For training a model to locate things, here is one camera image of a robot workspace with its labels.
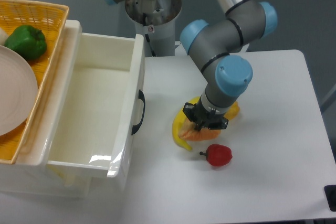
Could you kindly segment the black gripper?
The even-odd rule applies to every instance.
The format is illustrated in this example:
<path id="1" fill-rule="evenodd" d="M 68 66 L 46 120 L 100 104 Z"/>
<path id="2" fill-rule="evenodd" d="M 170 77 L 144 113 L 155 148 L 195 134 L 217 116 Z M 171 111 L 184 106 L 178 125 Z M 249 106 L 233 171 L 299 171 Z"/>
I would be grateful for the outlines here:
<path id="1" fill-rule="evenodd" d="M 215 109 L 207 111 L 199 103 L 186 102 L 182 109 L 187 119 L 197 125 L 197 130 L 225 130 L 228 126 L 228 119 L 223 114 L 217 114 Z"/>

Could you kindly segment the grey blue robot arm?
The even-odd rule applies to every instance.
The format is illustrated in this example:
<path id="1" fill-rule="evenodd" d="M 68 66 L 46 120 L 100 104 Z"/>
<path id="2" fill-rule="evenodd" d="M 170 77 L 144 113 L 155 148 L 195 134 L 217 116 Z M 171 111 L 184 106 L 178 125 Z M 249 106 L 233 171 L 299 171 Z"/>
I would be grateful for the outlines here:
<path id="1" fill-rule="evenodd" d="M 136 32 L 145 38 L 148 56 L 168 56 L 174 52 L 174 22 L 182 9 L 181 0 L 105 1 L 124 2 Z M 276 10 L 267 2 L 217 1 L 224 12 L 224 21 L 211 26 L 202 19 L 195 20 L 180 35 L 183 48 L 207 81 L 199 100 L 183 107 L 183 113 L 197 131 L 227 127 L 225 113 L 247 89 L 253 76 L 249 62 L 236 52 L 272 33 L 278 24 Z"/>

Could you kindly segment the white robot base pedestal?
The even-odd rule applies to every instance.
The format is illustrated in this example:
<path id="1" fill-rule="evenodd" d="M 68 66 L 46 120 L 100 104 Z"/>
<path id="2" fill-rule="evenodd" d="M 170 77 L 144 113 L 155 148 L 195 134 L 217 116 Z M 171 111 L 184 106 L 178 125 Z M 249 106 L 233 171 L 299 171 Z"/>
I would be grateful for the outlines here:
<path id="1" fill-rule="evenodd" d="M 125 11 L 144 37 L 146 57 L 175 55 L 175 21 L 182 0 L 126 0 Z"/>

